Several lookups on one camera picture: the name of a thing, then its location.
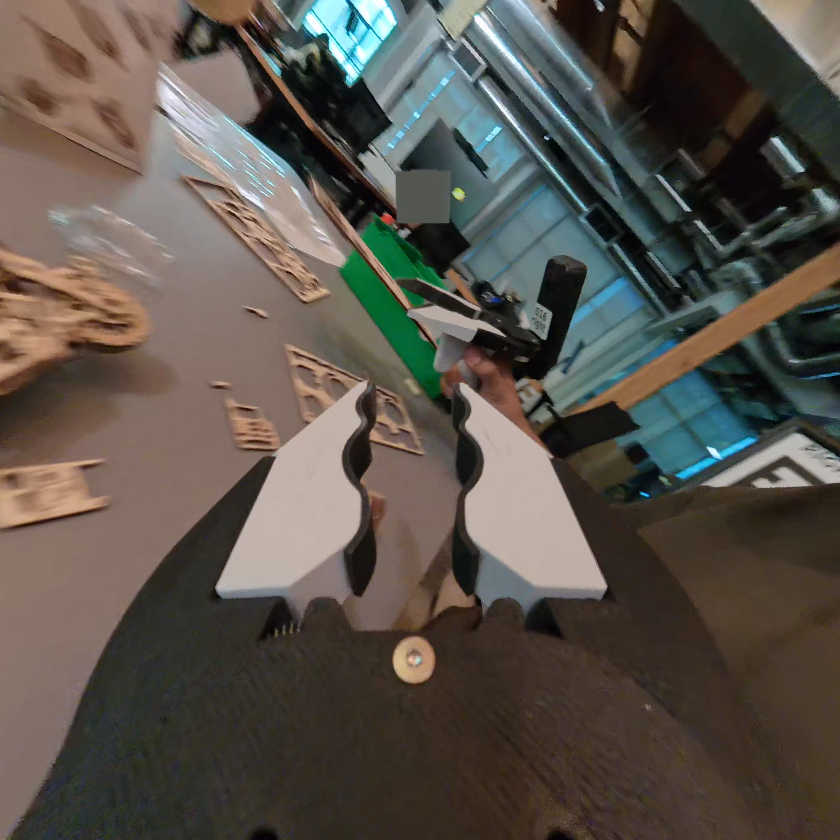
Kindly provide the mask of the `printed cardboard box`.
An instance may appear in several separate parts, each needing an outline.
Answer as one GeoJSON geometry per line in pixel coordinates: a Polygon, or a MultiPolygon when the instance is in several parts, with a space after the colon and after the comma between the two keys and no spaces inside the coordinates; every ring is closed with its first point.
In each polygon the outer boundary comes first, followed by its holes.
{"type": "Polygon", "coordinates": [[[2,1],[2,105],[141,173],[181,11],[175,1],[2,1]]]}

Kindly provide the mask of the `wooden beam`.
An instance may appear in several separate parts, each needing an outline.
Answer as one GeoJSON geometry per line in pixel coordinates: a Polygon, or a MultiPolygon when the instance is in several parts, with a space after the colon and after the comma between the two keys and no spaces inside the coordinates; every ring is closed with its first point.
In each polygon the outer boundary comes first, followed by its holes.
{"type": "Polygon", "coordinates": [[[624,411],[648,399],[683,375],[765,327],[771,321],[835,286],[839,244],[824,250],[789,275],[722,315],[605,392],[573,410],[581,414],[614,403],[624,411]]]}

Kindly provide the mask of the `clear plastic bag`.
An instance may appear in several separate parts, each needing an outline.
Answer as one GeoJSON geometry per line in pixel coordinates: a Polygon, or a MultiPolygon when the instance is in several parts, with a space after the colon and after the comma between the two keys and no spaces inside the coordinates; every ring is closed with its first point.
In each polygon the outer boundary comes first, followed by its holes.
{"type": "Polygon", "coordinates": [[[159,239],[103,206],[55,206],[47,218],[70,256],[107,275],[158,287],[175,261],[159,239]]]}

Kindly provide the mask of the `wooden puzzle sheet round cutouts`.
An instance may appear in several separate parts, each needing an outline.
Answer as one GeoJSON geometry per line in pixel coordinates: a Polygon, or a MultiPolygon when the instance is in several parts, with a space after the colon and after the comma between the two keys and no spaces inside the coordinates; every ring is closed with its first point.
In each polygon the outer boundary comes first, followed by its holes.
{"type": "MultiPolygon", "coordinates": [[[[362,379],[318,356],[286,343],[284,351],[299,413],[305,424],[319,418],[353,390],[362,379]]],[[[376,386],[376,419],[371,442],[411,455],[425,455],[422,443],[403,399],[376,386]]]]}

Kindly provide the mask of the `person's right hand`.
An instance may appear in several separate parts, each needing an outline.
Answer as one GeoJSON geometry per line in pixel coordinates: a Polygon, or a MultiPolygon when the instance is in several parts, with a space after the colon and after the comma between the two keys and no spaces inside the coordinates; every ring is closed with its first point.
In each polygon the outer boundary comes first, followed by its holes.
{"type": "Polygon", "coordinates": [[[489,355],[470,344],[463,359],[440,377],[445,396],[450,397],[457,384],[467,383],[467,371],[477,378],[477,392],[481,399],[506,418],[505,421],[491,421],[490,429],[484,430],[483,451],[493,452],[494,455],[523,455],[526,449],[534,453],[539,448],[543,459],[549,459],[549,450],[535,434],[523,412],[510,362],[498,353],[489,355]]]}

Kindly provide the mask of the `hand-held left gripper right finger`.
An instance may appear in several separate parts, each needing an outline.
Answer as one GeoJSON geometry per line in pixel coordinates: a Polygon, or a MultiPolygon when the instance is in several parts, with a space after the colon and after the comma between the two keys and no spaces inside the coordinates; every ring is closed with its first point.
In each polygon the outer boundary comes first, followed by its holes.
{"type": "Polygon", "coordinates": [[[483,610],[509,599],[524,614],[544,600],[600,601],[606,579],[549,452],[479,393],[457,384],[455,580],[483,610]]]}

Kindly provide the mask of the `dark grey screen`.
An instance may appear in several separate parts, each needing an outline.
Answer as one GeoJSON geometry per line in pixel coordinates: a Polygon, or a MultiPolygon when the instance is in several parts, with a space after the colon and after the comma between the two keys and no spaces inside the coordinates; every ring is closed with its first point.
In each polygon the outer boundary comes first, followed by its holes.
{"type": "Polygon", "coordinates": [[[489,167],[464,135],[438,119],[401,164],[401,172],[432,172],[433,186],[448,186],[449,220],[464,228],[495,194],[489,167]]]}

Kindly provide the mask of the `pale wooden puzzle sheet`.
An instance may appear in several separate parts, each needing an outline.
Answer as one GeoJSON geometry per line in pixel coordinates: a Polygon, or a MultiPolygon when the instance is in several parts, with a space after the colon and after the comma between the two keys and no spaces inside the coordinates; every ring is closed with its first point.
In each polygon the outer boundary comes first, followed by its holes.
{"type": "Polygon", "coordinates": [[[74,517],[109,506],[109,497],[92,495],[84,470],[105,458],[1,470],[1,529],[15,529],[74,517]]]}

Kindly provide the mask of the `silver ventilation duct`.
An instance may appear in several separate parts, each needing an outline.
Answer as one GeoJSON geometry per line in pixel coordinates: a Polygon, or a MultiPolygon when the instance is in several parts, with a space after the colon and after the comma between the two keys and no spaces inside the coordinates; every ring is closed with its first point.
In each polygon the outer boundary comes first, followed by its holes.
{"type": "Polygon", "coordinates": [[[478,47],[486,53],[490,67],[517,95],[586,179],[604,196],[623,198],[611,155],[583,119],[527,57],[491,11],[476,13],[468,26],[478,47]]]}

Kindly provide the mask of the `wooden workbench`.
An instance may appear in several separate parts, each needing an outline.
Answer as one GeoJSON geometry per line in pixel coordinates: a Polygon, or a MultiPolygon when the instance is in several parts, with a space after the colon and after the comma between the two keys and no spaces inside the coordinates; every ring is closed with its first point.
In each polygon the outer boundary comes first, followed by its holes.
{"type": "Polygon", "coordinates": [[[341,172],[341,182],[353,187],[353,194],[366,207],[375,213],[396,215],[396,205],[372,177],[368,176],[356,158],[345,150],[342,144],[333,138],[323,126],[312,117],[298,98],[282,79],[278,64],[263,50],[258,41],[252,38],[243,25],[234,28],[238,39],[245,46],[261,68],[260,73],[268,80],[269,88],[275,100],[280,102],[280,109],[287,115],[294,114],[292,124],[301,129],[303,136],[316,151],[312,154],[332,175],[341,172]]]}

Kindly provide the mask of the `person's dark clothing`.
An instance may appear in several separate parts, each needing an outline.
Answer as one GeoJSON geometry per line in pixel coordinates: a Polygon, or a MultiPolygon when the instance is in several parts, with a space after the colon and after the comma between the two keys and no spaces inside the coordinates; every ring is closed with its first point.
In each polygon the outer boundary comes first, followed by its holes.
{"type": "Polygon", "coordinates": [[[720,649],[809,837],[838,838],[839,490],[701,486],[612,505],[720,649]]]}

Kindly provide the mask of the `long wooden puzzle sheet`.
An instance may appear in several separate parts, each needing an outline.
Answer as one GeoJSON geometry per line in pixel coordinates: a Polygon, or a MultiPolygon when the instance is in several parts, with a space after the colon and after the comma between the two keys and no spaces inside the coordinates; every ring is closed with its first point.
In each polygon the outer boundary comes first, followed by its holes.
{"type": "Polygon", "coordinates": [[[298,300],[310,305],[330,297],[329,289],[281,240],[264,215],[235,189],[194,175],[180,179],[298,300]]]}

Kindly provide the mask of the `black white marker board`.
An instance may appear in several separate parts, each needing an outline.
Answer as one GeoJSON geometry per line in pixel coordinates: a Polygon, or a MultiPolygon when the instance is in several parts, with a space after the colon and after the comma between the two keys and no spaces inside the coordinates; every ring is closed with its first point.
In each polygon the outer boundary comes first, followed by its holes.
{"type": "Polygon", "coordinates": [[[783,489],[839,483],[839,457],[814,439],[790,434],[738,466],[737,487],[783,489]]]}

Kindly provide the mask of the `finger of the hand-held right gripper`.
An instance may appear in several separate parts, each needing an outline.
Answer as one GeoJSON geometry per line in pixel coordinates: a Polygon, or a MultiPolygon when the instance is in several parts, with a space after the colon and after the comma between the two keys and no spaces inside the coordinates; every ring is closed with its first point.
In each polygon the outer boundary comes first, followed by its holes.
{"type": "Polygon", "coordinates": [[[430,303],[409,310],[407,317],[428,331],[435,340],[449,337],[470,343],[482,329],[479,314],[480,310],[469,303],[454,309],[430,303]]]}
{"type": "Polygon", "coordinates": [[[399,287],[420,297],[429,305],[435,305],[458,314],[480,314],[480,307],[447,289],[419,278],[399,278],[399,287]]]}

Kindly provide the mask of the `grey desk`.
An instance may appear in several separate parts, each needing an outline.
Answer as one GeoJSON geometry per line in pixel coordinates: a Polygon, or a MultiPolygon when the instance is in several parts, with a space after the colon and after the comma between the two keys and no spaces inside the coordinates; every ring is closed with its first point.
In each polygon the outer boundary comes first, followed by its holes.
{"type": "Polygon", "coordinates": [[[330,297],[303,304],[180,179],[203,174],[155,114],[143,174],[2,111],[2,244],[64,260],[52,207],[99,205],[174,256],[158,287],[127,282],[152,334],[127,353],[82,353],[2,399],[2,466],[106,459],[87,472],[110,506],[3,530],[1,828],[10,834],[56,758],[120,618],[165,555],[259,458],[236,448],[220,390],[258,406],[280,440],[302,429],[284,345],[402,395],[425,455],[377,445],[366,484],[384,495],[374,579],[346,612],[391,625],[447,529],[449,434],[338,270],[305,256],[330,297]],[[265,310],[268,320],[244,311],[265,310]]]}

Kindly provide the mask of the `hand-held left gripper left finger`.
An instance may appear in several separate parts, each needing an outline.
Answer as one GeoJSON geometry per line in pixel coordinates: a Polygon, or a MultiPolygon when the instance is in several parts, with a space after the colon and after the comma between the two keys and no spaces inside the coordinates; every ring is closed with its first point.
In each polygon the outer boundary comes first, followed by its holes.
{"type": "Polygon", "coordinates": [[[273,458],[215,592],[224,600],[279,597],[300,620],[310,602],[342,604],[373,577],[369,492],[376,388],[353,386],[273,458]]]}

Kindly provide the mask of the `clear plastic sheet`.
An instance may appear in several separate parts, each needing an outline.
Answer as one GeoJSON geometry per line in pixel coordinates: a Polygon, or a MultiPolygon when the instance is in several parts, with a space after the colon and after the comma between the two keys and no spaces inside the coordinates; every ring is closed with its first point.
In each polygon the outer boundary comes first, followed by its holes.
{"type": "Polygon", "coordinates": [[[313,215],[300,178],[219,108],[162,65],[157,103],[182,155],[260,211],[290,247],[340,268],[345,257],[313,215]]]}

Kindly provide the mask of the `assembled wooden model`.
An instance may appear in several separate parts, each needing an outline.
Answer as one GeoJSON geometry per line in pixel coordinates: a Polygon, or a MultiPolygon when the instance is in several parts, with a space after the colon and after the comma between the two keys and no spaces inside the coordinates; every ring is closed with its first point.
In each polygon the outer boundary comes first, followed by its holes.
{"type": "Polygon", "coordinates": [[[88,258],[49,268],[1,250],[1,395],[13,394],[78,348],[120,353],[151,335],[140,301],[88,258]]]}

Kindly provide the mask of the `small wooden puzzle sheet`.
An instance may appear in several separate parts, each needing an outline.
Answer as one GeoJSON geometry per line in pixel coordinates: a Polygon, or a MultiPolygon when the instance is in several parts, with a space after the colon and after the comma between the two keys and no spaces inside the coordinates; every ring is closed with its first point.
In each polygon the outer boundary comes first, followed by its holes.
{"type": "Polygon", "coordinates": [[[246,405],[226,396],[224,410],[236,448],[270,453],[280,448],[280,439],[274,424],[258,406],[246,405]]]}

